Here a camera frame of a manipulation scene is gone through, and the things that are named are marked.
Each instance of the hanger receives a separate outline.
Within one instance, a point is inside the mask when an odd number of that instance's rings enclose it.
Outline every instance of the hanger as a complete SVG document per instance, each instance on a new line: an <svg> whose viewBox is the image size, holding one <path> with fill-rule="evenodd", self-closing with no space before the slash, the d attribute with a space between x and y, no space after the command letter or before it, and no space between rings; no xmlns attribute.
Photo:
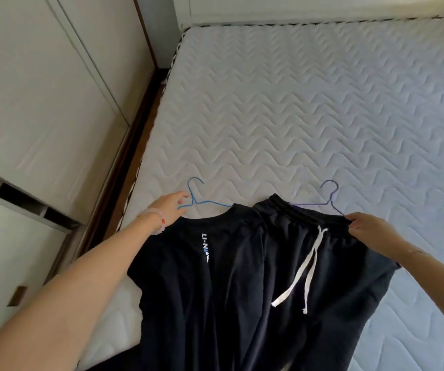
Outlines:
<svg viewBox="0 0 444 371"><path fill-rule="evenodd" d="M188 190L189 190L189 193L191 194L191 204L184 204L182 206L179 206L177 209L181 209L181 208L184 208L184 207L191 207L191 206L193 206L195 204L203 204L203 203L213 203L213 204L218 204L219 206L223 206L223 207L231 207L230 205L214 202L213 200L203 200L201 202L198 202L196 200L196 198L194 197L193 190L191 190L191 187L189 186L189 183L191 182L191 180L199 180L201 183L203 183L203 184L205 183L199 177L191 177L188 180Z"/></svg>
<svg viewBox="0 0 444 371"><path fill-rule="evenodd" d="M326 184L327 182L333 182L333 183L335 184L336 188L335 188L335 190L330 194L330 196L329 196L329 198L328 198L328 200L327 200L326 203L291 203L291 204L292 204L293 206L326 206L327 204L330 203L330 204L332 205L332 208L333 208L334 210L336 210L338 213L340 213L342 216L344 216L344 214L343 214L341 211L339 211L339 210L337 209L337 207L334 205L334 202L333 202L333 200L332 200L334 194L335 194L337 191L339 191L339 184L338 184L335 180L326 180L326 181L324 181L324 182L321 184L320 188L322 188L323 185Z"/></svg>

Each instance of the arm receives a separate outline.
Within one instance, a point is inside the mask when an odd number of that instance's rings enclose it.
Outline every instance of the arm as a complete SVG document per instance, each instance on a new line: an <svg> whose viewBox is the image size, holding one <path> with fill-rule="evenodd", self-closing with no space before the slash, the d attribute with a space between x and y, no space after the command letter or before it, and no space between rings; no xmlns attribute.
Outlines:
<svg viewBox="0 0 444 371"><path fill-rule="evenodd" d="M353 213L349 233L374 251L403 266L444 314L444 264L404 240L381 218Z"/></svg>
<svg viewBox="0 0 444 371"><path fill-rule="evenodd" d="M187 193L162 196L150 207L165 225L185 210ZM0 329L0 370L69 371L87 344L95 323L146 239L161 226L147 213L79 258Z"/></svg>

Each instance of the drawstring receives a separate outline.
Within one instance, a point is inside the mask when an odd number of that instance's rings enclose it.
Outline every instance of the drawstring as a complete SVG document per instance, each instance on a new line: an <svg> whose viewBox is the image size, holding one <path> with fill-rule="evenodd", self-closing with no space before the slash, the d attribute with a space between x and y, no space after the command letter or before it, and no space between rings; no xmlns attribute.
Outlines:
<svg viewBox="0 0 444 371"><path fill-rule="evenodd" d="M322 230L320 225L318 226L318 237L316 238L315 242L313 243L313 247L310 250L309 254L306 256L305 261L301 264L298 271L296 272L296 276L294 277L294 281L292 282L291 286L285 292L283 292L275 301L273 301L271 303L272 306L277 307L282 302L284 302L287 299L287 297L289 297L289 294L291 294L292 289L294 289L294 287L298 283L299 279L303 275L303 272L305 271L306 267L310 263L312 257L314 256L313 265L310 268L310 270L308 271L308 275L306 276L306 280L305 280L305 308L303 309L303 313L304 314L308 313L308 293L310 293L310 286L312 284L314 270L317 266L318 247L320 247L320 244L323 240L323 234L327 230L328 229Z"/></svg>

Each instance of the bed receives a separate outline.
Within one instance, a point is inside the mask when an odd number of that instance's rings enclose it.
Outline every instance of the bed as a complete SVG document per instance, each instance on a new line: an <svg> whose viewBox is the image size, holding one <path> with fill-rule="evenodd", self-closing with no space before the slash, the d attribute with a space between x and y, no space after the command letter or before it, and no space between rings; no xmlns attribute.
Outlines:
<svg viewBox="0 0 444 371"><path fill-rule="evenodd" d="M193 176L198 200L229 205L320 202L336 180L338 209L387 218L444 262L444 19L188 30L122 225ZM79 369L139 342L140 295L126 278ZM349 368L444 370L444 316L403 269Z"/></svg>

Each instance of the black clothing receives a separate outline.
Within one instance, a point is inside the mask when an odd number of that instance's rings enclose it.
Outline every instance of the black clothing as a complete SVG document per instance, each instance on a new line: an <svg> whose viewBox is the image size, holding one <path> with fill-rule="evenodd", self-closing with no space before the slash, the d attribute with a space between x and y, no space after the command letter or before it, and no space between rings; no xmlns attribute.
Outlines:
<svg viewBox="0 0 444 371"><path fill-rule="evenodd" d="M348 224L277 195L180 218L128 270L143 291L140 344L91 369L346 370L398 268Z"/></svg>

